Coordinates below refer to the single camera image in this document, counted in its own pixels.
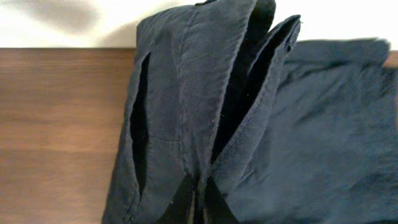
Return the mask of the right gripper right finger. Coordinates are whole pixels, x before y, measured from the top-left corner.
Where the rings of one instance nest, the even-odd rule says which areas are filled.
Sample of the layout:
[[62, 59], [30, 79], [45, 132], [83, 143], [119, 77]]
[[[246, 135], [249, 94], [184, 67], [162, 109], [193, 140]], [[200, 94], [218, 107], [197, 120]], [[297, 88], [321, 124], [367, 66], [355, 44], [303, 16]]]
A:
[[212, 177], [205, 189], [204, 224], [239, 224]]

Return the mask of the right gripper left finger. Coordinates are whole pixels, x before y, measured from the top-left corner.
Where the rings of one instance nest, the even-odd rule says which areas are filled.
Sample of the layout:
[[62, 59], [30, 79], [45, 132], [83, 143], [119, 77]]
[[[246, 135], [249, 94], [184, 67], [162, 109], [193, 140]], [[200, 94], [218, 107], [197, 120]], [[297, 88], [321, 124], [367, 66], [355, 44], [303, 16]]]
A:
[[157, 224], [189, 224], [195, 204], [194, 181], [186, 175]]

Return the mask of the dark blue shorts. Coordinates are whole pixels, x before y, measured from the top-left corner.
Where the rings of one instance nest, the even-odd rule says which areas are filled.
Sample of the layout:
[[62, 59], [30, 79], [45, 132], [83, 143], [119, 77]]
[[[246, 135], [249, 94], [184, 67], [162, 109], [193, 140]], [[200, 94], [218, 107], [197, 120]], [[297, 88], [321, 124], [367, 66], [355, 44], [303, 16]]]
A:
[[157, 223], [186, 175], [239, 223], [396, 223], [397, 70], [381, 39], [298, 41], [274, 1], [206, 1], [136, 30], [103, 223]]

